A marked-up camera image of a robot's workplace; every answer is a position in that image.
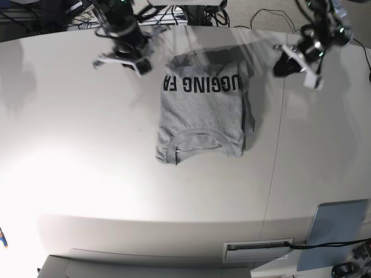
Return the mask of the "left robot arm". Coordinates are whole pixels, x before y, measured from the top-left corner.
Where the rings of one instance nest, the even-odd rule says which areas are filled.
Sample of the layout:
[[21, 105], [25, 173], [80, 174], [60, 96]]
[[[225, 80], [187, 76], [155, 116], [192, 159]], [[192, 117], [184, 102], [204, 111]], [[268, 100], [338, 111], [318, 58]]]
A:
[[332, 1], [306, 1], [312, 11], [310, 16], [301, 3], [296, 6], [308, 20], [299, 29], [300, 39], [293, 45], [275, 45], [282, 53], [273, 67], [273, 74], [279, 78], [305, 73], [304, 86], [310, 89], [323, 88], [323, 60], [333, 46], [343, 47], [352, 40], [352, 28], [345, 25]]

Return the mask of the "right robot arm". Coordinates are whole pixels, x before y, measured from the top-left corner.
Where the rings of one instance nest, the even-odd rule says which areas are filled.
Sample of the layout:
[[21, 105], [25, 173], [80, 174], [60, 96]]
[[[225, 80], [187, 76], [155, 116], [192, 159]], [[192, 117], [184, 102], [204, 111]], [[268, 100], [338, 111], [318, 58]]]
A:
[[166, 25], [152, 25], [149, 31], [140, 29], [139, 23], [155, 17], [164, 7], [155, 7], [152, 14], [147, 11], [154, 8], [149, 4], [139, 14], [134, 14], [133, 1], [93, 1], [93, 13], [99, 22], [95, 35], [110, 39], [112, 51], [100, 54], [93, 62], [98, 68], [104, 64], [120, 64], [143, 76], [153, 70], [150, 57], [153, 47], [161, 33], [169, 29]]

